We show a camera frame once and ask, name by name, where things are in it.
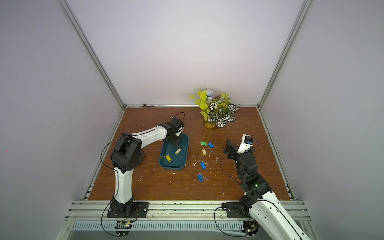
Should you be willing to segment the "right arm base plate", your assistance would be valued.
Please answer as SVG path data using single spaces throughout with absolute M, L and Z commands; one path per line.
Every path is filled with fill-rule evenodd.
M 248 212 L 240 202 L 224 202 L 221 207 L 225 210 L 227 218 L 229 219 L 249 217 Z

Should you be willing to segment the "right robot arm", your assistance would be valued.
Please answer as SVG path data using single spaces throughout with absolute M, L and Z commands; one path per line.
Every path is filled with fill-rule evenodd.
M 239 146 L 227 140 L 224 148 L 227 158 L 235 161 L 240 186 L 245 192 L 239 202 L 241 214 L 257 222 L 273 240 L 309 240 L 259 173 L 253 143 L 251 136 L 243 135 Z

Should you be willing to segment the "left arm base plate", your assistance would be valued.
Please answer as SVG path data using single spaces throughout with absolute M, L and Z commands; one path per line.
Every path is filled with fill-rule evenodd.
M 146 218 L 149 202 L 127 202 L 122 205 L 118 202 L 110 204 L 107 218 Z

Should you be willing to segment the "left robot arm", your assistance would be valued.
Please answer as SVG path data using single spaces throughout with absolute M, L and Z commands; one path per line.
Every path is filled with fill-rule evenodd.
M 183 121 L 173 117 L 170 122 L 158 124 L 151 129 L 120 135 L 110 155 L 116 177 L 116 188 L 111 202 L 113 210 L 125 216 L 133 211 L 133 172 L 143 161 L 143 148 L 160 140 L 178 146 L 182 141 L 183 129 Z

